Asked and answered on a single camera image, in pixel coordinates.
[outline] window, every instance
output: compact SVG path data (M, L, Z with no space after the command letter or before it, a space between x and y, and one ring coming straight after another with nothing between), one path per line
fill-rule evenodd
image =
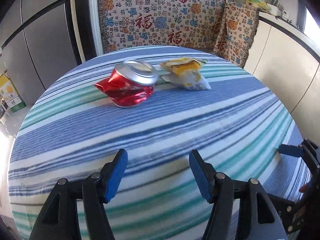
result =
M306 12L304 34L307 35L317 46L320 47L320 28L312 15L309 13L308 9Z

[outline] kitchen counter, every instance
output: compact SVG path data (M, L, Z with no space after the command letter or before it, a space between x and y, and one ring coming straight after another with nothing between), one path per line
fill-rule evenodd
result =
M302 47L304 47L318 62L320 62L320 47L318 47L308 36L300 30L291 26L287 22L277 19L271 14L259 12L259 20L277 28L289 37L294 39Z

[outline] floor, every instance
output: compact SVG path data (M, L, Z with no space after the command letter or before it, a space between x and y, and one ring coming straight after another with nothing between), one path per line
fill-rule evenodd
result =
M8 114L0 119L0 216L11 228L11 232L17 240L20 240L21 237L15 226L10 208L8 170L15 137L30 108L27 106L15 113L8 110Z

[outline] patterned fabric cover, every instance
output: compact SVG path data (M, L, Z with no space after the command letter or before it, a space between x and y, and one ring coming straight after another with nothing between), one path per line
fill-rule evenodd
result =
M104 52L175 45L215 52L244 67L257 9L225 0L99 0Z

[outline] round table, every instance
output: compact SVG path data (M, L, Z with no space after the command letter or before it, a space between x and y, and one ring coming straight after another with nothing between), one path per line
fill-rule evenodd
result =
M145 102L123 109L93 86L125 59L158 68L182 56L208 61L201 73L212 90L188 91L159 81ZM268 193L296 200L309 170L300 158L280 155L277 148L301 141L279 99L238 66L181 47L122 49L74 68L31 108L10 160L12 212L28 239L59 178L84 179L124 148L128 166L116 197L106 205L115 238L201 239L212 206L201 197L189 167L191 150L233 179L256 177ZM81 201L78 214L82 238L88 239ZM234 205L230 236L236 221Z

